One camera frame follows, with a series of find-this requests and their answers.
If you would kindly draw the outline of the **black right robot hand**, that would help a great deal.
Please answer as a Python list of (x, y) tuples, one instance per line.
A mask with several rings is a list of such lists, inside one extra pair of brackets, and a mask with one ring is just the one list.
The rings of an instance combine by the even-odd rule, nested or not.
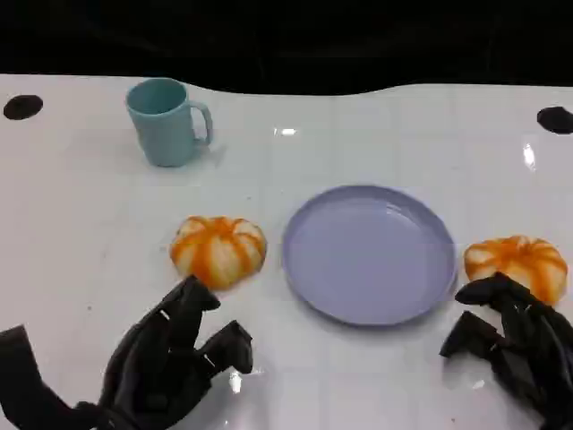
[(469, 353), (490, 363), (501, 386), (542, 417), (542, 429), (572, 427), (572, 325), (528, 288), (507, 275), (468, 282), (455, 299), (487, 305), (501, 317), (503, 333), (465, 311), (440, 349), (450, 358)]

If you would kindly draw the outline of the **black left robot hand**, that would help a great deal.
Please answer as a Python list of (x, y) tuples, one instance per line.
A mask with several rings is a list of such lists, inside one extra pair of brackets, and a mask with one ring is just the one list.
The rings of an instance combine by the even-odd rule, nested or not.
[(80, 429), (168, 429), (206, 396), (212, 379), (253, 368), (252, 337), (236, 320), (195, 346), (204, 313), (220, 302), (197, 278), (178, 283), (122, 338), (95, 404), (80, 402)]

